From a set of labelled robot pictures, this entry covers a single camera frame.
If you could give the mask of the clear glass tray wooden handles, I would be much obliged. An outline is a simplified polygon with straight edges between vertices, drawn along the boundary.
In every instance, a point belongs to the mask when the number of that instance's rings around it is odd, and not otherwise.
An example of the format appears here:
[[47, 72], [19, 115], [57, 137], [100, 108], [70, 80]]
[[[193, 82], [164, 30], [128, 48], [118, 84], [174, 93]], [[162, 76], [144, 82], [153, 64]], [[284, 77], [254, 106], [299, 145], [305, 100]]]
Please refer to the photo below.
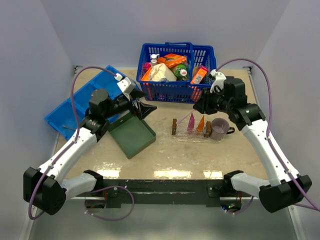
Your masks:
[[177, 119], [174, 118], [172, 120], [171, 127], [171, 135], [173, 138], [179, 142], [187, 142], [187, 143], [211, 143], [211, 144], [219, 144], [222, 143], [226, 137], [221, 139], [213, 139], [211, 138], [212, 129], [211, 122], [205, 121], [204, 128], [201, 133], [196, 131], [199, 121], [195, 122], [194, 129], [192, 132], [187, 132], [187, 126], [189, 121], [184, 120], [180, 124], [177, 124]]

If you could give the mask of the orange toothpaste tube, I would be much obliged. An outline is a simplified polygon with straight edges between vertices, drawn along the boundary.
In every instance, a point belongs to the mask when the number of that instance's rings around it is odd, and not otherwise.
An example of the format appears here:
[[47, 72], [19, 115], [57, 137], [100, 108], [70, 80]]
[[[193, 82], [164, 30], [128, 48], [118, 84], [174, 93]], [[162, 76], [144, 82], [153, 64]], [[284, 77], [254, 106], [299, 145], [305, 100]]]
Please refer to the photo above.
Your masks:
[[201, 134], [204, 130], [204, 127], [205, 127], [205, 116], [203, 115], [201, 120], [199, 121], [197, 127], [196, 127], [196, 132], [198, 134]]

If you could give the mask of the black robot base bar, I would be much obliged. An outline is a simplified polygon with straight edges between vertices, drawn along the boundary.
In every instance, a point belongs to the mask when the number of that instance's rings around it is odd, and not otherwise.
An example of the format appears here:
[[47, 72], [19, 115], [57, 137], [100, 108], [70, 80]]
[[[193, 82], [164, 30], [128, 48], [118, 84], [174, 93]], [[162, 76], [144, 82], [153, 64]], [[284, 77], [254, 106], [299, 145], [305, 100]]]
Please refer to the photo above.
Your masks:
[[104, 179], [98, 188], [111, 187], [104, 192], [81, 193], [81, 197], [106, 200], [109, 208], [131, 204], [130, 191], [136, 205], [205, 205], [220, 207], [230, 204], [239, 194], [223, 190], [222, 179]]

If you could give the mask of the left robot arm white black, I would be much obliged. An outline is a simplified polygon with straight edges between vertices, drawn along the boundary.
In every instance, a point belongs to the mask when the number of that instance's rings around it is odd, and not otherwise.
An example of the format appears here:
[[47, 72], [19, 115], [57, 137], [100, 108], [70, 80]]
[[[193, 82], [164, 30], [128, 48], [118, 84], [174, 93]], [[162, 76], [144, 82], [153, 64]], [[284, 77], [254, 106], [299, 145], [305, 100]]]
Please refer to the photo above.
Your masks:
[[110, 117], [129, 111], [141, 121], [157, 109], [155, 105], [141, 102], [145, 96], [145, 92], [136, 88], [128, 96], [122, 93], [115, 99], [111, 99], [104, 88], [91, 93], [84, 119], [77, 124], [69, 141], [41, 166], [29, 167], [23, 174], [23, 199], [29, 204], [31, 220], [37, 219], [32, 214], [33, 207], [54, 215], [73, 197], [85, 192], [99, 196], [103, 192], [103, 177], [92, 170], [71, 179], [65, 177], [79, 158], [109, 130]]

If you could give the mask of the purple translucent cup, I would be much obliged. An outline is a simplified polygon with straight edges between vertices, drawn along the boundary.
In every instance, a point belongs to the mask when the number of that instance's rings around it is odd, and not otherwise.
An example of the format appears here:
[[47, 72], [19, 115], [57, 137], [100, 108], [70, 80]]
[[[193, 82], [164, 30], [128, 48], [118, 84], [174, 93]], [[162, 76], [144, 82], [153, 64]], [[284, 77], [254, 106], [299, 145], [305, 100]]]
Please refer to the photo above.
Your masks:
[[222, 141], [226, 135], [233, 134], [235, 132], [234, 127], [230, 127], [228, 121], [223, 118], [215, 118], [211, 122], [211, 134], [210, 137], [215, 141]]

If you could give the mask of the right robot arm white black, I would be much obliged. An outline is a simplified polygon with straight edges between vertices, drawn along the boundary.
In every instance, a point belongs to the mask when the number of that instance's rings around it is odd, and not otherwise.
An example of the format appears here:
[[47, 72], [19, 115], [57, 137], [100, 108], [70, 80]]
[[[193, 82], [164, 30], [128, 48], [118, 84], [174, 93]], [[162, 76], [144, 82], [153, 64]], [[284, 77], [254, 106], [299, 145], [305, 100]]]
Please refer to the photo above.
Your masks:
[[248, 139], [267, 173], [267, 180], [250, 176], [241, 170], [223, 177], [223, 192], [230, 197], [244, 192], [260, 200], [270, 213], [295, 205], [304, 199], [312, 186], [308, 175], [301, 175], [286, 158], [272, 136], [269, 122], [255, 103], [249, 103], [245, 83], [228, 76], [222, 86], [212, 86], [202, 91], [193, 105], [201, 114], [222, 112]]

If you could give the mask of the pink toothpaste tube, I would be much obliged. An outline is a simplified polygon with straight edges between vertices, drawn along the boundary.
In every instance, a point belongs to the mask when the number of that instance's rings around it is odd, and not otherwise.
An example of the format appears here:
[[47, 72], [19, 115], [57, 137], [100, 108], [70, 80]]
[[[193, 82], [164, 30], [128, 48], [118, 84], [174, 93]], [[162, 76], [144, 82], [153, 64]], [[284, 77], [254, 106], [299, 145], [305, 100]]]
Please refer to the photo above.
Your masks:
[[188, 125], [187, 125], [187, 128], [186, 128], [186, 132], [188, 134], [191, 134], [193, 132], [193, 130], [194, 130], [194, 127], [195, 127], [195, 117], [194, 117], [193, 113], [191, 113], [189, 121], [188, 121]]

